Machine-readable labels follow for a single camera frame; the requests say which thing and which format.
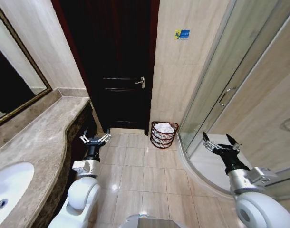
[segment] mirror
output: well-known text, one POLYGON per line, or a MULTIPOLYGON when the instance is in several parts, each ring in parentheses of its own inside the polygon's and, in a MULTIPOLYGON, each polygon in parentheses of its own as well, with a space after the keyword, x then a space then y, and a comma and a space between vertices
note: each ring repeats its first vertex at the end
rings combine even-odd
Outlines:
POLYGON ((0 125, 51 90, 0 8, 0 125))

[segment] shower door handle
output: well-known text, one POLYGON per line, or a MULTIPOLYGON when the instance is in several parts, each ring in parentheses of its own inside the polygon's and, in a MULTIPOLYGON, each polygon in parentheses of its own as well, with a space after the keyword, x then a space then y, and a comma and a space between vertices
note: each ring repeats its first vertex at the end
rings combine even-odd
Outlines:
POLYGON ((228 88, 226 91, 225 91, 225 93, 223 94, 223 96, 221 97, 221 99, 220 99, 220 101, 219 101, 219 105, 220 106, 225 106, 225 104, 224 103, 221 103, 221 101, 223 100, 223 98, 225 97, 225 95, 229 92, 229 91, 231 91, 231 90, 234 90, 234 89, 236 89, 237 87, 231 87, 231 88, 228 88))

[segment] wire basket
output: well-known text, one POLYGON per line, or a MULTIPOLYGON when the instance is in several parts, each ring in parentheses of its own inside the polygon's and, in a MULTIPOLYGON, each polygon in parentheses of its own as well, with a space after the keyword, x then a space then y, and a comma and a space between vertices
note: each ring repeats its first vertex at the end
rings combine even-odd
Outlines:
POLYGON ((175 134, 177 133, 177 130, 179 128, 179 125, 177 123, 168 122, 171 125, 171 127, 174 129, 174 132, 163 133, 155 129, 155 125, 159 123, 161 122, 158 122, 158 121, 151 122, 150 141, 155 147, 160 148, 160 149, 166 149, 172 145, 175 134))

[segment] wall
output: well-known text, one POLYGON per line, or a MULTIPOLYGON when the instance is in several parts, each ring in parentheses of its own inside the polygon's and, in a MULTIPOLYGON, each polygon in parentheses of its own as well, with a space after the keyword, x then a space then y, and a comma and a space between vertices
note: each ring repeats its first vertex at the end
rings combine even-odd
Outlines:
POLYGON ((151 121, 180 124, 229 0, 160 0, 151 121), (175 40, 176 29, 190 29, 175 40))
POLYGON ((217 120, 210 133, 228 133, 243 144, 253 166, 290 166, 290 19, 217 120))
POLYGON ((50 0, 0 0, 0 7, 52 88, 85 88, 50 0))

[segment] bathroom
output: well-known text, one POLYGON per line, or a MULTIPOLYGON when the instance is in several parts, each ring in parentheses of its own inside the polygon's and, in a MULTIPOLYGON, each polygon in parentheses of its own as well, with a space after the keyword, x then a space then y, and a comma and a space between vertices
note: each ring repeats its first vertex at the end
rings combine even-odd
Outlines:
POLYGON ((106 133, 87 227, 140 213, 246 227, 203 132, 276 173, 265 193, 290 213, 290 0, 0 0, 2 71, 0 228, 48 227, 87 153, 79 137, 106 133), (168 148, 151 142, 156 121, 179 125, 168 148))

